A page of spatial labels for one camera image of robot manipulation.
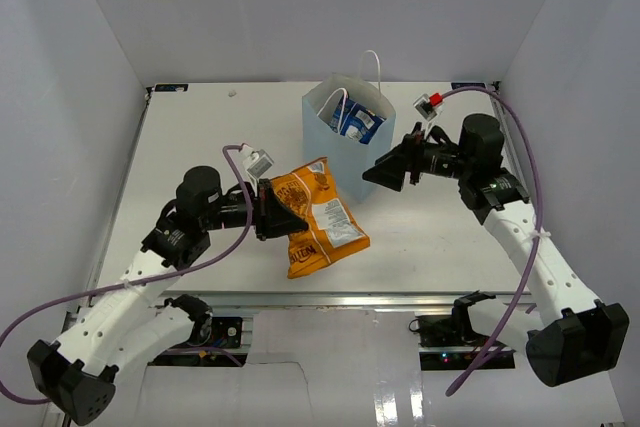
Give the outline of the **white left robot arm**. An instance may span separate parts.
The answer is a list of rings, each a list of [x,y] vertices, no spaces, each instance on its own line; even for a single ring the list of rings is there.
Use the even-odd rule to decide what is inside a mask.
[[[238,184],[228,192],[209,166],[188,170],[176,196],[121,277],[123,288],[101,296],[55,341],[37,341],[28,351],[36,388],[79,426],[96,420],[116,393],[116,380],[181,344],[199,346],[211,334],[210,309],[181,295],[162,304],[161,295],[210,247],[210,232],[247,227],[267,240],[305,231],[303,217],[278,199],[270,180]],[[141,319],[152,314],[151,320]]]

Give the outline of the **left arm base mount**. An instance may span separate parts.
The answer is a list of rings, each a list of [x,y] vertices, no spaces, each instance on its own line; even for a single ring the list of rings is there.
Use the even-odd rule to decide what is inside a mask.
[[[209,333],[195,343],[182,343],[163,352],[149,363],[156,367],[243,367],[247,354],[241,353],[243,319],[214,317]]]

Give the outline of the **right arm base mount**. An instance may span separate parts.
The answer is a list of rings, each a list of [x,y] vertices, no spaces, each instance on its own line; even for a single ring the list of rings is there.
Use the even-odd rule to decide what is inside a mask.
[[[475,360],[487,340],[486,336],[463,340],[449,315],[417,316],[409,322],[408,330],[418,338],[422,372],[462,372]]]

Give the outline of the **dark blue snack bag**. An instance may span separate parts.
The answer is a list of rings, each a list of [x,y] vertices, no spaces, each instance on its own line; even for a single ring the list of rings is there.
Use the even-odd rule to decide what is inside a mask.
[[[385,118],[351,99],[342,97],[330,118],[330,129],[350,140],[369,144]]]

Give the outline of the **orange chip bag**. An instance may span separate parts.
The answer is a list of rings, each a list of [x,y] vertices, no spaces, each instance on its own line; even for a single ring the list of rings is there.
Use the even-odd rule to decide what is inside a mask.
[[[370,246],[370,237],[338,195],[326,157],[273,178],[271,184],[277,198],[308,224],[288,236],[288,278],[309,276]]]

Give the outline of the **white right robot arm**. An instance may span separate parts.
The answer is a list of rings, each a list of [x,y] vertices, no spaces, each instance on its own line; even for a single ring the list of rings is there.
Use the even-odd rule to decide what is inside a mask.
[[[526,189],[502,165],[503,144],[499,121],[487,114],[466,116],[457,142],[439,127],[416,124],[362,177],[394,191],[405,182],[417,184],[424,174],[457,180],[464,205],[520,274],[518,289],[531,294],[535,313],[519,310],[517,299],[505,304],[481,291],[454,302],[453,337],[466,346],[486,340],[476,365],[506,346],[523,353],[549,387],[609,371],[618,363],[629,316],[587,287],[537,226]]]

